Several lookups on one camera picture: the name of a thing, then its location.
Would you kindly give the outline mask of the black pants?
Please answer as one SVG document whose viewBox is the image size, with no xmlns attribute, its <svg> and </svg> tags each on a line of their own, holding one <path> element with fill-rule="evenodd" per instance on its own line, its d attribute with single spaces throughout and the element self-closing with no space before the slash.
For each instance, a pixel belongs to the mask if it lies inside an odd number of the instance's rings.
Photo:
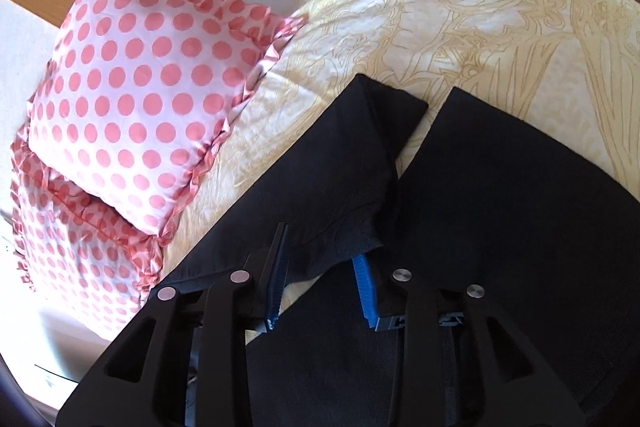
<svg viewBox="0 0 640 427">
<path fill-rule="evenodd" d="M 200 291 L 288 225 L 311 288 L 248 346 L 258 426 L 581 426 L 639 421 L 639 203 L 526 122 L 451 90 L 430 110 L 357 76 L 173 269 Z M 352 259 L 402 291 L 402 327 L 364 319 Z"/>
</svg>

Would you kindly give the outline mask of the left pink polka dot pillow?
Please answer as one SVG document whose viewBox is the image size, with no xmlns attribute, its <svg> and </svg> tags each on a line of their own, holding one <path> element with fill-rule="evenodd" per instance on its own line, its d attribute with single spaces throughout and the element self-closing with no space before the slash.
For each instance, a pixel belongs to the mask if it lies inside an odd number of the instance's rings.
<svg viewBox="0 0 640 427">
<path fill-rule="evenodd" d="M 55 310 L 111 340 L 160 280 L 160 246 L 43 164 L 27 138 L 21 127 L 11 144 L 12 225 L 23 281 Z"/>
</svg>

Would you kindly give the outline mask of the pink polka dot pillow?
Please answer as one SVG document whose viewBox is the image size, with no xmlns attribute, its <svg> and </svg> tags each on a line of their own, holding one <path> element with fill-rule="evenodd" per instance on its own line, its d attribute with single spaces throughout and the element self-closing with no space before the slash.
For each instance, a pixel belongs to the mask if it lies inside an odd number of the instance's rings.
<svg viewBox="0 0 640 427">
<path fill-rule="evenodd" d="M 160 246 L 43 164 L 27 138 L 21 127 L 11 144 L 12 225 L 23 281 L 55 310 L 111 340 L 160 280 Z"/>
<path fill-rule="evenodd" d="M 32 99 L 29 147 L 163 236 L 300 26 L 244 0 L 75 0 Z"/>
</svg>

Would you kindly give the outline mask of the right pink polka dot pillow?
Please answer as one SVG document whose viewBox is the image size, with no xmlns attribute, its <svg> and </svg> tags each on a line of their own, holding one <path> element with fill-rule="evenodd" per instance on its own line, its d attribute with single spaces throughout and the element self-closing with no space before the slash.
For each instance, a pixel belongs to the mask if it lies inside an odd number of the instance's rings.
<svg viewBox="0 0 640 427">
<path fill-rule="evenodd" d="M 75 0 L 32 99 L 29 147 L 163 236 L 300 26 L 244 0 Z"/>
</svg>

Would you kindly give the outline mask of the yellow patterned bed quilt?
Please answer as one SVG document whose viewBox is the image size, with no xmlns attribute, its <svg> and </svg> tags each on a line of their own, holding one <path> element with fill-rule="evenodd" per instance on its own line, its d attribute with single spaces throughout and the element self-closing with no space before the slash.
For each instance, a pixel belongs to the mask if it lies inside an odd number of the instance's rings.
<svg viewBox="0 0 640 427">
<path fill-rule="evenodd" d="M 586 158 L 639 202 L 639 7 L 634 0 L 308 0 L 306 25 L 260 78 L 165 251 L 168 275 L 357 76 L 425 102 L 395 155 L 407 170 L 461 89 Z"/>
</svg>

